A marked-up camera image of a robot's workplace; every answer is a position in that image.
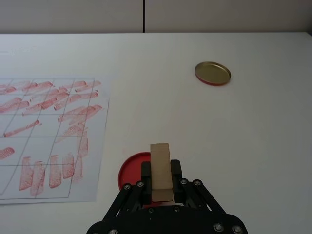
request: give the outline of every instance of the wooden block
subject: wooden block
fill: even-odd
[[[172,201],[169,144],[151,145],[152,200]]]

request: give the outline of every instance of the grid drawing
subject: grid drawing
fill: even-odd
[[[27,163],[27,164],[24,164],[23,162],[21,162],[22,158],[25,157],[25,156],[28,156],[28,155],[25,155],[25,152],[26,152],[26,149],[28,149],[28,147],[30,147],[30,141],[33,140],[33,139],[47,139],[48,140],[53,140],[52,142],[52,146],[50,149],[46,149],[47,151],[47,155],[48,157],[45,159],[45,162],[42,164],[44,166],[44,173],[46,172],[46,169],[48,168],[48,166],[51,166],[51,165],[59,165],[59,166],[64,166],[64,165],[73,165],[72,163],[66,163],[66,162],[62,162],[62,163],[51,163],[51,156],[53,154],[53,150],[55,148],[57,148],[58,146],[56,146],[56,144],[58,143],[57,142],[57,139],[72,139],[72,140],[75,140],[77,141],[77,155],[75,155],[74,157],[74,171],[76,169],[76,166],[77,166],[77,161],[78,161],[78,157],[79,157],[79,153],[80,153],[80,150],[81,150],[81,145],[82,145],[82,141],[83,141],[83,133],[86,129],[85,127],[85,123],[87,121],[87,118],[88,118],[88,114],[90,113],[90,101],[91,101],[91,98],[92,98],[92,94],[94,94],[94,86],[95,86],[95,79],[89,79],[89,78],[85,78],[83,80],[87,80],[88,84],[86,85],[89,85],[90,83],[92,85],[89,85],[90,87],[88,87],[88,91],[86,91],[86,93],[83,93],[82,95],[84,95],[84,101],[86,103],[86,112],[84,113],[81,113],[81,112],[78,112],[78,113],[74,113],[74,114],[66,114],[67,111],[71,111],[71,108],[68,108],[67,109],[67,106],[68,106],[68,103],[70,102],[70,97],[74,96],[75,94],[72,94],[71,91],[74,87],[74,84],[75,82],[77,81],[75,78],[62,78],[62,79],[57,79],[57,78],[54,78],[54,79],[43,79],[43,78],[34,78],[34,79],[0,79],[0,81],[2,82],[3,84],[3,87],[2,89],[0,89],[0,98],[2,99],[3,97],[7,97],[9,100],[10,98],[15,98],[14,96],[16,96],[16,98],[19,98],[21,99],[21,101],[18,103],[17,107],[16,107],[16,110],[13,112],[13,113],[5,113],[4,112],[4,109],[5,109],[5,104],[2,105],[1,103],[1,111],[0,111],[0,117],[10,117],[11,119],[9,120],[8,124],[6,125],[6,127],[4,128],[4,131],[3,131],[3,134],[0,136],[0,142],[2,140],[6,140],[6,139],[25,139],[25,144],[24,146],[22,147],[21,149],[21,153],[19,154],[19,157],[17,157],[17,160],[15,163],[12,163],[12,162],[7,162],[5,164],[0,164],[0,170],[1,168],[5,168],[5,167],[12,167],[14,168],[11,176],[10,176],[10,179],[8,180],[8,182],[6,183],[6,185],[4,186],[3,189],[0,188],[0,196],[1,195],[5,195],[8,187],[10,186],[10,183],[13,179],[14,176],[17,176],[17,168],[21,168],[22,170],[22,167],[23,166],[28,166],[28,167],[35,167],[37,164],[35,163]],[[23,94],[14,94],[14,93],[5,93],[8,89],[8,87],[11,87],[13,84],[16,83],[16,81],[28,81],[28,85],[26,88],[22,89],[23,90]],[[39,89],[39,93],[31,93],[31,89],[32,89],[32,85],[33,84],[43,84],[43,83],[47,83],[49,82],[49,88],[47,89],[43,89],[43,90],[40,90]],[[66,89],[66,95],[67,97],[64,98],[63,100],[58,100],[56,97],[56,101],[57,102],[63,102],[64,103],[64,106],[63,108],[61,109],[61,112],[59,113],[52,113],[51,111],[47,112],[47,110],[49,110],[49,108],[51,109],[51,107],[53,107],[52,105],[49,106],[48,108],[45,108],[44,105],[46,102],[48,102],[49,100],[52,99],[53,94],[52,92],[55,91],[55,87],[59,86],[60,84],[64,83],[64,85],[67,85],[68,87],[68,84],[71,83],[71,86],[68,87]],[[26,99],[26,100],[29,100],[30,97],[35,97],[34,99],[36,99],[36,96],[38,97],[43,97],[43,98],[38,98],[40,101],[37,101],[37,102],[34,102],[32,103],[32,107],[37,107],[39,106],[39,111],[35,112],[35,113],[28,113],[28,114],[25,114],[25,108],[24,107],[21,107],[21,104],[22,102]],[[60,131],[61,131],[61,128],[62,128],[62,125],[64,124],[63,122],[63,119],[64,119],[64,116],[70,116],[71,118],[75,119],[77,118],[79,120],[79,123],[78,124],[81,124],[82,125],[82,129],[79,129],[79,132],[81,135],[79,135],[77,133],[77,135],[70,135],[70,136],[65,136],[65,134],[63,135],[60,135]],[[58,123],[58,128],[56,130],[56,133],[53,135],[53,136],[45,136],[45,134],[43,133],[42,135],[40,136],[32,136],[33,132],[35,129],[37,129],[37,122],[39,121],[39,119],[41,117],[56,117],[56,116],[60,116],[59,118],[59,123]],[[18,132],[17,134],[14,132],[14,130],[12,131],[12,136],[9,135],[9,136],[6,136],[5,134],[10,130],[10,128],[13,128],[14,129],[14,124],[15,124],[15,118],[24,118],[24,117],[29,117],[30,119],[33,118],[32,120],[35,120],[33,124],[33,126],[31,124],[27,125],[25,127],[25,130],[23,131],[28,131],[29,132],[24,135],[24,136],[19,136],[20,132]],[[71,191],[71,188],[72,188],[72,183],[73,183],[73,177],[74,176],[71,176],[70,177],[70,183],[69,183],[69,188],[68,188],[68,195],[67,196],[56,196],[56,197],[38,197],[38,195],[40,195],[38,193],[38,190],[39,190],[39,186],[37,187],[37,190],[34,192],[35,195],[33,197],[19,197],[19,198],[14,198],[14,197],[11,197],[11,198],[1,198],[0,197],[0,200],[17,200],[17,199],[56,199],[56,198],[68,198],[70,196],[70,191]]]

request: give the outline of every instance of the red lid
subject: red lid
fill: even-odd
[[[141,180],[141,163],[151,161],[150,152],[142,152],[128,158],[120,168],[118,174],[118,187],[122,188],[125,183],[135,185]]]

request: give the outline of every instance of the white paper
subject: white paper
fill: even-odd
[[[0,79],[0,204],[94,201],[105,79]]]

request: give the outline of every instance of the beige wall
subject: beige wall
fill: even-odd
[[[142,32],[142,0],[0,0],[0,33]]]
[[[146,0],[146,32],[306,31],[312,0]]]
[[[146,0],[146,32],[307,31],[312,0]],[[142,32],[143,0],[0,0],[0,33]]]

